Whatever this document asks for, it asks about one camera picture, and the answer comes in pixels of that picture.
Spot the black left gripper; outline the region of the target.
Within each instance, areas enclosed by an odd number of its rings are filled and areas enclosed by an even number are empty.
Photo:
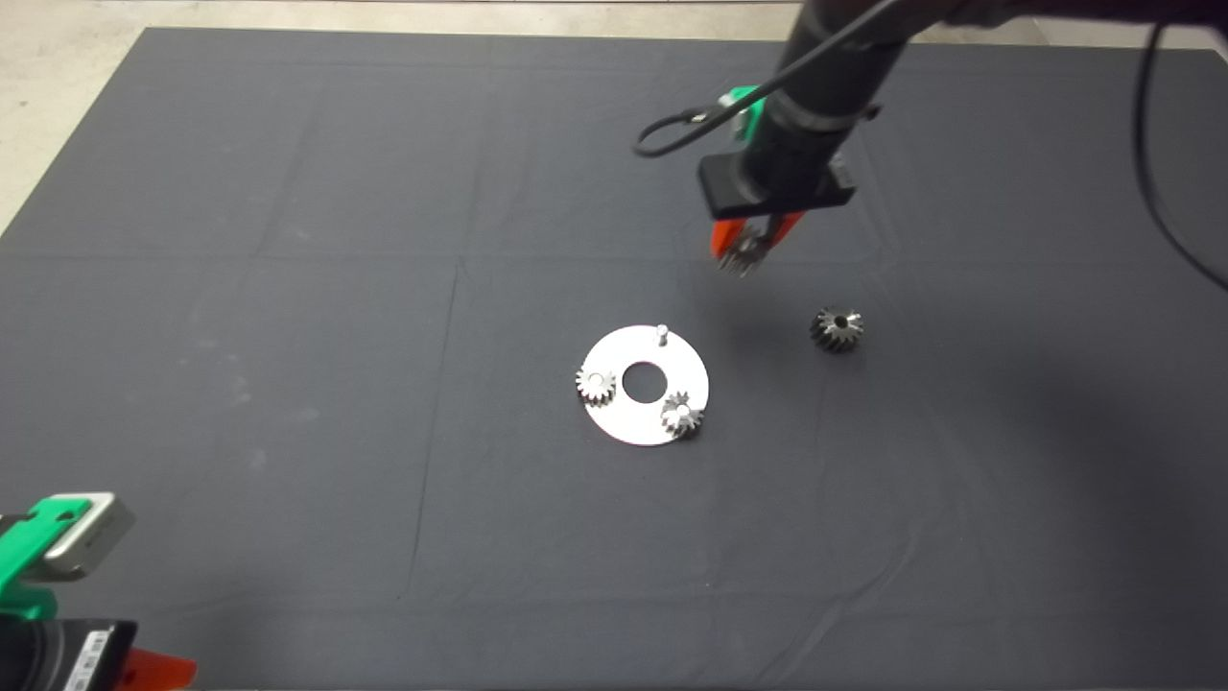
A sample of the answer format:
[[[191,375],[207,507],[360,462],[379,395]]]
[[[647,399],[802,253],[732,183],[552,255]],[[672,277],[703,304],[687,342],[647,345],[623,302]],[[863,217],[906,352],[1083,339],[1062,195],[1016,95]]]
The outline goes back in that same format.
[[[133,648],[138,631],[129,620],[4,617],[1,689],[189,689],[196,660]]]

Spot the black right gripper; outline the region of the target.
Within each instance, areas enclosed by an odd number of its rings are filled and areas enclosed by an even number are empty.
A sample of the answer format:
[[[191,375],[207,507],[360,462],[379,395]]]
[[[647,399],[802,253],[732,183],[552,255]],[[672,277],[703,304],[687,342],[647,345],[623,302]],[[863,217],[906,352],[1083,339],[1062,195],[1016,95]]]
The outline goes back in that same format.
[[[716,261],[748,261],[753,216],[768,216],[765,248],[772,252],[808,210],[841,206],[856,187],[837,158],[850,130],[810,130],[782,107],[766,106],[758,126],[734,153],[709,155],[698,166],[713,223]]]

